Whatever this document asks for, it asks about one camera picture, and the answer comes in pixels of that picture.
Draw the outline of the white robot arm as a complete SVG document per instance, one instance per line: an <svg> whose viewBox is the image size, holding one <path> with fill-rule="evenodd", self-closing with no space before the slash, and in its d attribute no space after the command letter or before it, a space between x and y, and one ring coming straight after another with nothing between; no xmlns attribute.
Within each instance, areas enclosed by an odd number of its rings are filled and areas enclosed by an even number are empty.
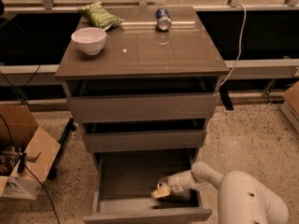
<svg viewBox="0 0 299 224"><path fill-rule="evenodd" d="M154 199L187 189L199 190L205 183L218 191L219 224L287 224L284 201L252 175L231 171L223 175L202 161L188 171L160 179L151 193Z"/></svg>

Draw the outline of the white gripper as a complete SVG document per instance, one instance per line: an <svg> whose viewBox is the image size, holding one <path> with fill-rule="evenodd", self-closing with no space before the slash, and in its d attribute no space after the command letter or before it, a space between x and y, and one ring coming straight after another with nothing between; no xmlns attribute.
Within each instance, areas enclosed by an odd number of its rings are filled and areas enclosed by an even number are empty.
<svg viewBox="0 0 299 224"><path fill-rule="evenodd" d="M169 196L171 190L175 193L181 193L186 189L197 189L199 187L199 182L192 175L192 171L189 170L170 175L167 180L167 185L158 187L150 194L151 197L160 199Z"/></svg>

